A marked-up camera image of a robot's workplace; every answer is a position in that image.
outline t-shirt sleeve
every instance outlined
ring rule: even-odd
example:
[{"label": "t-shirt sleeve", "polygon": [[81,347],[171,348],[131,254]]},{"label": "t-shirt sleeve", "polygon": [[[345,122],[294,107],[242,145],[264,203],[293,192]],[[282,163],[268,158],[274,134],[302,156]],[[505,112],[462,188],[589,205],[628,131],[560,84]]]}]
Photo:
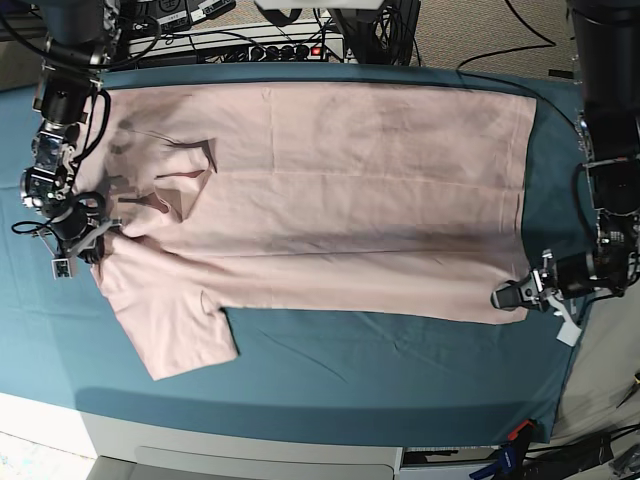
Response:
[{"label": "t-shirt sleeve", "polygon": [[154,380],[238,356],[225,313],[202,289],[151,288],[109,302]]}]

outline teal cloth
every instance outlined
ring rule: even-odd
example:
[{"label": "teal cloth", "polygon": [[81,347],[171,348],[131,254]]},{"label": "teal cloth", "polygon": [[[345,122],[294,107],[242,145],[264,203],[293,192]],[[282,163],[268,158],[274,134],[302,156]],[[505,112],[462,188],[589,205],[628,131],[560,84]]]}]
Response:
[{"label": "teal cloth", "polygon": [[[447,71],[318,64],[122,72],[108,76],[106,86],[256,81],[462,86]],[[575,116],[579,95],[573,86],[515,81]],[[522,93],[482,80],[465,84]],[[36,218],[18,194],[39,122],[30,108],[32,94],[0,94],[1,392],[152,425],[292,442],[492,445],[525,418],[540,422],[539,440],[549,438],[573,354],[555,340],[560,320],[550,314],[489,326],[359,312],[230,309],[237,360],[153,382],[87,268],[73,281],[54,282],[41,242],[9,230]],[[524,242],[534,262],[545,247],[566,253],[584,246],[569,192],[571,170],[581,158],[571,130],[538,102],[524,207]]]}]

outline gray carpet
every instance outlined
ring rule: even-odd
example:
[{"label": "gray carpet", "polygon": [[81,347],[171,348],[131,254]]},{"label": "gray carpet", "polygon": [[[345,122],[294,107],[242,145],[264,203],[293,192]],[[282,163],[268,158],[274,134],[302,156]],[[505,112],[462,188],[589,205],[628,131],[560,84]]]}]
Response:
[{"label": "gray carpet", "polygon": [[[569,41],[564,0],[512,0],[520,14],[558,45],[528,52],[500,55],[474,62],[469,68],[545,78],[549,69],[572,70],[574,47]],[[312,17],[305,9],[305,17]],[[237,7],[197,28],[262,22],[252,0],[238,0]],[[504,0],[423,0],[416,40],[423,63],[455,68],[462,60],[485,52],[540,44],[511,14]],[[0,44],[0,89],[34,83],[40,61],[25,55],[18,45]]]}]

